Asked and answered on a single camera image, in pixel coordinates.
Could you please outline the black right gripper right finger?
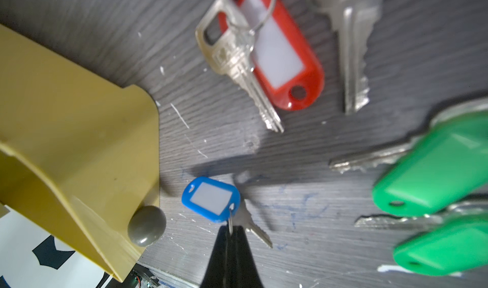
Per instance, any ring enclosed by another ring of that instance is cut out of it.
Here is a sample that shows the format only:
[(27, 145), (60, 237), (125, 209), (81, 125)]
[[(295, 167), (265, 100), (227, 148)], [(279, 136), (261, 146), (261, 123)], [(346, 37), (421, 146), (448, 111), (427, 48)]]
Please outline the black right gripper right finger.
[(228, 235), (228, 287), (264, 287), (242, 226)]

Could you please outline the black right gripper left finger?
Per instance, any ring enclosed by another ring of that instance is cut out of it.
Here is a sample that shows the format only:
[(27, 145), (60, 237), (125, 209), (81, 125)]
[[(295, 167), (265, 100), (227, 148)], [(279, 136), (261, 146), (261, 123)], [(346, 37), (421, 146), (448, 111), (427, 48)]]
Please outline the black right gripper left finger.
[(221, 226), (217, 234), (216, 241), (213, 245), (213, 250), (210, 255), (207, 270), (205, 272), (201, 288), (214, 287), (224, 288), (227, 287), (226, 275), (227, 275), (227, 236), (229, 233), (227, 225)]

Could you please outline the yellow bottom drawer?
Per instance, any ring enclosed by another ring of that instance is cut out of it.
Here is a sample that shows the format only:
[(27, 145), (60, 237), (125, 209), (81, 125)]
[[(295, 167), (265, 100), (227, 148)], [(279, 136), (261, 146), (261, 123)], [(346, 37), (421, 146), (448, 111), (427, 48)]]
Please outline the yellow bottom drawer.
[(1, 203), (123, 281), (145, 248), (133, 215), (158, 206), (159, 112), (1, 27)]

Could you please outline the key with green tag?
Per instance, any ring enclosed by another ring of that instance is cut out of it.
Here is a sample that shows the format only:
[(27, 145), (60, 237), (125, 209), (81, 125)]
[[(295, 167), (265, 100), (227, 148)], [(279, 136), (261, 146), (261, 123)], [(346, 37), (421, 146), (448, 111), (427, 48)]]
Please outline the key with green tag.
[(418, 231), (393, 250), (396, 264), (416, 274), (441, 277), (487, 266), (487, 198), (418, 217), (362, 216), (355, 227)]
[(487, 185), (487, 98), (444, 109), (424, 134), (329, 162), (342, 174), (379, 165), (391, 168), (373, 187), (372, 201), (400, 217), (436, 213)]

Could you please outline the key with red tag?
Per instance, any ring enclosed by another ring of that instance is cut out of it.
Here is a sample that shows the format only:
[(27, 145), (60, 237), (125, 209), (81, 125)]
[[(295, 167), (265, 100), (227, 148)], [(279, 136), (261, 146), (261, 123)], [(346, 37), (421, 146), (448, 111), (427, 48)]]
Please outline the key with red tag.
[(369, 80), (364, 73), (367, 40), (381, 18), (384, 0), (307, 0), (314, 11), (327, 15), (338, 34), (339, 70), (344, 86), (344, 112), (352, 115), (369, 103)]
[(248, 93), (269, 130), (284, 131), (277, 109), (306, 109), (324, 89), (324, 69), (280, 0), (215, 0), (195, 36), (211, 69)]

